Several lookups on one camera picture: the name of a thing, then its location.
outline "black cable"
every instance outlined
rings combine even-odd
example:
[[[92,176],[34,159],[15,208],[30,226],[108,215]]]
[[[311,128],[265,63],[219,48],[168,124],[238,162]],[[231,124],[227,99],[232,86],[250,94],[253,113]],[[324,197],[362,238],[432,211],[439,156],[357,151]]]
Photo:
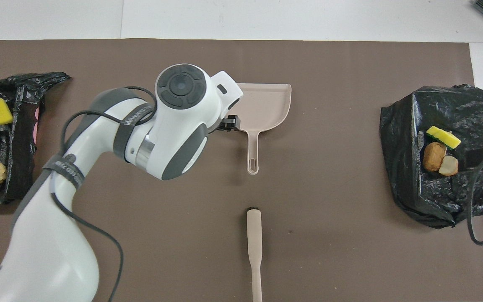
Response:
[[[480,241],[476,239],[475,237],[475,232],[473,231],[473,225],[472,225],[472,210],[473,210],[473,196],[475,195],[475,185],[478,179],[478,176],[483,169],[483,161],[475,167],[475,171],[472,174],[471,180],[468,184],[468,190],[467,190],[467,227],[469,230],[469,235],[471,236],[471,239],[474,243],[477,245],[483,245],[483,240]]]
[[[128,89],[141,90],[141,91],[146,92],[147,94],[149,94],[152,97],[152,99],[154,101],[154,105],[155,105],[154,111],[152,111],[147,117],[139,120],[136,125],[141,125],[141,124],[144,124],[144,123],[148,122],[149,120],[151,120],[154,117],[154,114],[156,113],[156,109],[157,109],[156,96],[152,92],[150,92],[149,90],[146,90],[145,88],[141,88],[141,87],[137,87],[137,86],[128,86],[127,88]],[[61,149],[59,150],[59,155],[61,155],[61,156],[63,156],[67,151],[67,148],[65,147],[65,138],[66,138],[66,135],[67,135],[67,128],[68,128],[69,124],[73,120],[75,120],[77,117],[79,117],[80,115],[99,115],[101,117],[105,117],[105,118],[110,119],[110,120],[117,122],[117,123],[122,122],[121,120],[113,117],[112,115],[108,115],[105,112],[94,111],[94,110],[83,110],[83,111],[79,111],[79,112],[73,114],[63,125],[63,130],[61,132],[61,141],[60,141],[60,145],[61,145],[60,148]],[[124,264],[124,251],[122,250],[122,245],[120,245],[119,241],[117,241],[117,239],[115,239],[115,237],[113,237],[110,233],[107,233],[103,229],[93,225],[90,222],[87,222],[85,219],[77,216],[71,210],[67,209],[65,207],[65,205],[63,205],[61,203],[61,201],[57,198],[57,195],[55,193],[51,193],[51,196],[52,196],[53,201],[57,205],[57,207],[63,213],[65,213],[70,218],[73,218],[75,221],[79,222],[83,226],[86,226],[86,227],[92,229],[93,231],[96,231],[96,232],[104,235],[105,237],[110,239],[116,245],[117,249],[119,250],[119,254],[120,254],[119,272],[117,273],[117,279],[115,280],[115,285],[113,285],[113,290],[111,291],[111,295],[109,296],[109,300],[108,300],[108,302],[112,302],[113,297],[115,296],[115,292],[117,291],[117,287],[119,286],[120,278],[122,276],[122,267],[123,267],[123,264]]]
[[[156,110],[158,109],[158,100],[156,99],[156,96],[152,92],[150,92],[150,90],[139,86],[126,86],[125,88],[143,91],[148,94],[154,101],[154,111],[152,111],[146,118],[141,119],[139,122],[137,122],[136,125],[139,126],[151,120],[154,117]]]
[[[118,122],[118,123],[121,123],[122,121],[111,116],[111,115],[108,115],[107,113],[105,112],[100,112],[100,111],[94,111],[94,110],[83,110],[83,111],[79,111],[77,113],[74,113],[66,122],[65,124],[63,125],[63,130],[62,130],[62,134],[61,134],[61,141],[60,141],[60,150],[59,150],[59,155],[63,156],[65,154],[65,152],[67,151],[66,147],[65,147],[65,139],[66,139],[66,136],[67,136],[67,128],[69,126],[69,124],[75,120],[75,118],[79,117],[80,115],[100,115],[101,117],[105,117],[105,118],[108,118],[110,120],[113,120],[115,122]]]
[[[105,237],[109,238],[111,241],[113,241],[113,243],[115,243],[115,245],[117,246],[117,249],[119,249],[119,255],[120,255],[119,273],[117,273],[117,279],[115,280],[115,285],[113,285],[113,290],[111,291],[111,295],[109,296],[109,300],[108,300],[108,302],[112,302],[113,297],[115,296],[115,292],[117,291],[117,287],[119,286],[120,277],[122,276],[122,266],[124,264],[124,251],[122,250],[122,245],[120,245],[119,241],[117,241],[117,239],[115,239],[115,237],[113,237],[110,233],[107,233],[103,229],[93,225],[90,222],[87,222],[83,218],[77,216],[72,211],[67,209],[65,205],[63,205],[61,201],[57,198],[57,195],[55,193],[51,193],[51,195],[52,195],[53,201],[55,201],[55,204],[61,211],[63,211],[63,213],[65,213],[70,218],[73,218],[75,221],[79,222],[80,224],[90,228],[91,230],[96,231],[104,235]]]

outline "white table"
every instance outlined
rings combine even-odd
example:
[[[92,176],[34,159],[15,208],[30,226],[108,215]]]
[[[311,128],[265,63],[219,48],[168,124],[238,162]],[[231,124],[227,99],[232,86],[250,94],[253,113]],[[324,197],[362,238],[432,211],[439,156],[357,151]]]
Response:
[[[0,0],[0,39],[120,38],[467,42],[483,89],[470,0]]]

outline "dustpan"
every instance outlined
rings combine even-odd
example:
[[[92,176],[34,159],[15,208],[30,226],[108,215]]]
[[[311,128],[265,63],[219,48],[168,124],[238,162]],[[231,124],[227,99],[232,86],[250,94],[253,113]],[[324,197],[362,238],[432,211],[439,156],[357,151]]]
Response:
[[[228,112],[240,118],[240,130],[247,132],[247,172],[258,173],[258,136],[279,126],[290,110],[290,84],[238,83],[243,98]]]

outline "circular button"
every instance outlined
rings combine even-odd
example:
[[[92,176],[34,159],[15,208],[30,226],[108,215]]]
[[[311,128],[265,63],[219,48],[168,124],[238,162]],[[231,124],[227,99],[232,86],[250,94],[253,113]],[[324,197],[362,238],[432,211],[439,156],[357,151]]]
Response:
[[[171,79],[169,90],[177,96],[185,96],[193,89],[193,80],[187,75],[177,75]]]

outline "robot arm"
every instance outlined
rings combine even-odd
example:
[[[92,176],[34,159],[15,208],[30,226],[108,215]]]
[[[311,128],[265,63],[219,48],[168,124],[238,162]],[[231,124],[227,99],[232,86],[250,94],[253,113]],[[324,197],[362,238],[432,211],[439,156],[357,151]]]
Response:
[[[0,302],[90,302],[96,294],[96,257],[71,210],[73,195],[100,154],[113,151],[160,180],[185,173],[207,135],[219,126],[243,92],[224,71],[208,76],[188,64],[171,66],[156,81],[153,108],[127,88],[103,92],[91,109],[121,122],[86,115],[51,160],[17,210],[11,242],[0,266]]]

